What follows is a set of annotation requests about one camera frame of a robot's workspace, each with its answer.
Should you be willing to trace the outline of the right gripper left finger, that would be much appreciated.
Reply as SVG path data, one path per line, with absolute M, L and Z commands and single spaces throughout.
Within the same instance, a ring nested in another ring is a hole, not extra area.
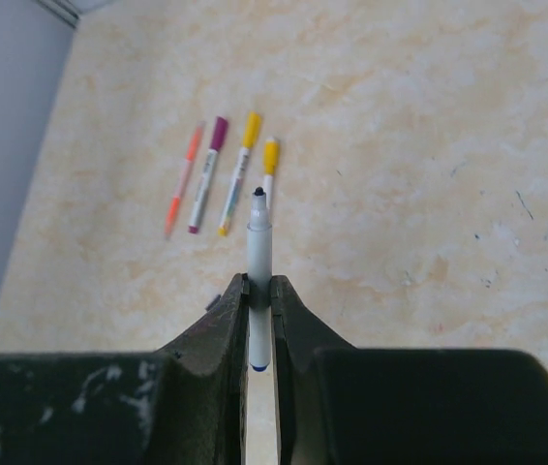
M 151 352 L 0 354 L 0 464 L 242 464 L 248 281 Z

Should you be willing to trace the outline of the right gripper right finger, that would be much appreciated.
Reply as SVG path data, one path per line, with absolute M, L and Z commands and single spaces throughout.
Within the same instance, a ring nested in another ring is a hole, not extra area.
M 548 464 L 548 372 L 509 349 L 362 349 L 270 285 L 283 464 Z

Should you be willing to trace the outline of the orange pen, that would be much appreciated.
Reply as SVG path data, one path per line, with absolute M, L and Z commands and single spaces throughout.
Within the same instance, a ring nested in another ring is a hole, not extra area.
M 191 137 L 188 150 L 186 153 L 186 157 L 184 160 L 184 165 L 182 168 L 182 171 L 180 173 L 179 181 L 177 184 L 177 187 L 175 189 L 175 192 L 173 194 L 173 197 L 170 202 L 170 206 L 167 212 L 167 217 L 165 221 L 165 229 L 164 234 L 165 238 L 169 239 L 176 221 L 176 218 L 178 216 L 178 211 L 180 208 L 181 201 L 183 199 L 183 196 L 185 195 L 185 191 L 190 179 L 192 167 L 194 160 L 196 158 L 198 148 L 200 146 L 202 135 L 204 132 L 205 122 L 200 121 Z

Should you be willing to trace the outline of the white blue marker pen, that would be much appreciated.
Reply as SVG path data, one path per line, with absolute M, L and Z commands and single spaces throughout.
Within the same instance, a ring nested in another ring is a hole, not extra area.
M 270 281 L 272 278 L 272 225 L 267 196 L 258 187 L 251 200 L 247 225 L 249 291 L 249 363 L 257 372 L 271 360 Z

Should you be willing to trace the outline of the white purple marker pen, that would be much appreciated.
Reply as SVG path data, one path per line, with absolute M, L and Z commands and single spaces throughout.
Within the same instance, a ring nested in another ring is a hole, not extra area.
M 199 232 L 220 151 L 217 152 L 208 148 L 207 157 L 199 180 L 198 190 L 188 224 L 189 233 L 196 234 Z

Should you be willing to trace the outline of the purple pen cap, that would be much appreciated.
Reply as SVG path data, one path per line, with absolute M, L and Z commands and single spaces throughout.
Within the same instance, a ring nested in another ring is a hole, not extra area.
M 212 132 L 212 139 L 209 145 L 210 150 L 215 150 L 217 152 L 221 150 L 226 139 L 227 130 L 228 121 L 224 117 L 218 116 Z

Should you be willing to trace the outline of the blue pen cap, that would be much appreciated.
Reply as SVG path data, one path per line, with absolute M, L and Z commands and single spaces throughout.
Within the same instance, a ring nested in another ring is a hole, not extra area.
M 212 310 L 216 305 L 217 303 L 219 302 L 221 298 L 221 295 L 220 294 L 217 294 L 205 307 L 205 311 L 206 312 L 209 312 L 210 310 Z

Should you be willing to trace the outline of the white yellow marker pen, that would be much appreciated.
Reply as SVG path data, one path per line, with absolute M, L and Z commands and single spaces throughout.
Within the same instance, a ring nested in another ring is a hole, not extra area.
M 232 216 L 238 203 L 241 187 L 243 184 L 252 149 L 247 149 L 240 146 L 236 164 L 233 170 L 233 174 L 231 176 L 231 182 L 229 184 L 227 199 L 222 211 L 221 220 L 218 227 L 218 234 L 220 236 L 226 236 L 230 229 Z

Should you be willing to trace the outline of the yellow pen cap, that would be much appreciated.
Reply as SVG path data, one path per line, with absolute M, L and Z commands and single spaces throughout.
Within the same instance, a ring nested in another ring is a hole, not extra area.
M 252 149 L 259 138 L 259 130 L 261 125 L 261 116 L 254 111 L 248 113 L 243 140 L 241 146 L 243 148 Z
M 273 176 L 279 163 L 280 142 L 276 138 L 269 138 L 264 145 L 263 168 L 264 174 Z

